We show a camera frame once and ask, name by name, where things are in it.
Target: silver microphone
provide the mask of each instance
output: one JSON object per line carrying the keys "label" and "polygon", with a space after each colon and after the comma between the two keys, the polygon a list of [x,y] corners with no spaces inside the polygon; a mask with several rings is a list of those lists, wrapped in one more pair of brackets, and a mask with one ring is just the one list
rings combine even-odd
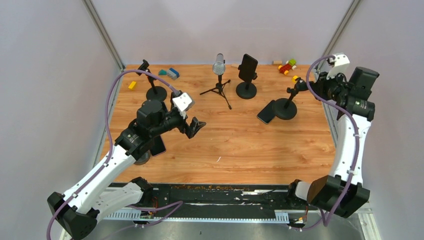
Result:
{"label": "silver microphone", "polygon": [[218,53],[216,55],[215,63],[212,66],[212,71],[214,74],[220,76],[225,72],[225,64],[224,64],[224,55],[222,53]]}

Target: wooden tabletop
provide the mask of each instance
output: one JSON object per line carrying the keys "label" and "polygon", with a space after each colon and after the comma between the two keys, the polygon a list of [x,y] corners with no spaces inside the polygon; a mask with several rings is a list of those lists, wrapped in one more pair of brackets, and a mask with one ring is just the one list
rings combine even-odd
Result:
{"label": "wooden tabletop", "polygon": [[[288,98],[286,88],[294,86],[292,77],[304,78],[308,65],[297,66],[289,76],[279,73],[275,65],[259,65],[258,78],[253,81],[257,95],[246,100],[237,96],[236,86],[242,81],[237,68],[228,64],[223,82],[231,79],[224,93],[232,110],[216,93],[199,95],[218,82],[212,65],[151,65],[149,69],[157,74],[171,67],[180,77],[164,79],[195,101],[187,112],[187,122],[197,117],[207,124],[192,139],[177,129],[164,133],[166,152],[144,165],[129,167],[116,182],[141,176],[152,183],[289,184],[295,179],[311,182],[329,173],[335,147],[323,107],[309,92],[300,92],[294,98],[297,115],[292,120],[276,117],[264,124],[257,118],[271,100]],[[132,81],[137,82],[135,90],[128,89]],[[165,87],[159,81],[155,84]],[[149,88],[145,75],[125,75],[110,124],[113,141],[135,119]],[[170,95],[168,90],[168,108]],[[103,156],[108,146],[106,141]]]}

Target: tripod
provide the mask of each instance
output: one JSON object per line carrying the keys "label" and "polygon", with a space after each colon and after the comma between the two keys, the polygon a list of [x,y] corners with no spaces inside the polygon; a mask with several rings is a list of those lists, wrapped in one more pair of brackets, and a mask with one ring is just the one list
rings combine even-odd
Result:
{"label": "tripod", "polygon": [[231,79],[229,79],[228,81],[223,83],[223,76],[218,75],[218,83],[215,84],[215,87],[200,93],[200,95],[203,95],[203,94],[209,93],[209,92],[214,92],[214,93],[220,95],[221,97],[223,97],[225,99],[226,103],[228,104],[228,108],[231,110],[231,105],[228,103],[227,97],[225,96],[225,93],[224,93],[224,87],[229,82],[231,82]]}

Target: gray wall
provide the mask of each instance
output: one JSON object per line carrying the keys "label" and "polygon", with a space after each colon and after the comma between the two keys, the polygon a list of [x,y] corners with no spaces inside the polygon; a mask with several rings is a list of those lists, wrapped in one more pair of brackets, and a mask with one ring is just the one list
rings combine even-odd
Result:
{"label": "gray wall", "polygon": [[45,239],[46,199],[93,166],[117,74],[82,1],[1,1],[1,239]]}
{"label": "gray wall", "polygon": [[364,0],[334,49],[380,72],[363,156],[382,239],[423,239],[424,2]]}
{"label": "gray wall", "polygon": [[93,0],[125,64],[240,63],[323,53],[351,0]]}

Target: smartphone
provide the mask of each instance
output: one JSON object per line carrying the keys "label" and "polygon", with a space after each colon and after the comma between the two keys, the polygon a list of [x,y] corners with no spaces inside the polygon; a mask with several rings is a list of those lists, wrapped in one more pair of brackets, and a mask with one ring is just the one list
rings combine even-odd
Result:
{"label": "smartphone", "polygon": [[163,154],[167,151],[164,141],[160,135],[153,139],[153,144],[153,147],[150,149],[150,153],[153,157],[156,157],[157,155]]}
{"label": "smartphone", "polygon": [[238,67],[238,77],[245,81],[250,82],[255,77],[256,67],[258,66],[258,60],[251,57],[249,54],[243,56],[241,65]]}
{"label": "smartphone", "polygon": [[258,114],[257,118],[260,119],[264,124],[269,124],[276,115],[273,111],[273,105],[276,101],[272,100],[266,105]]}

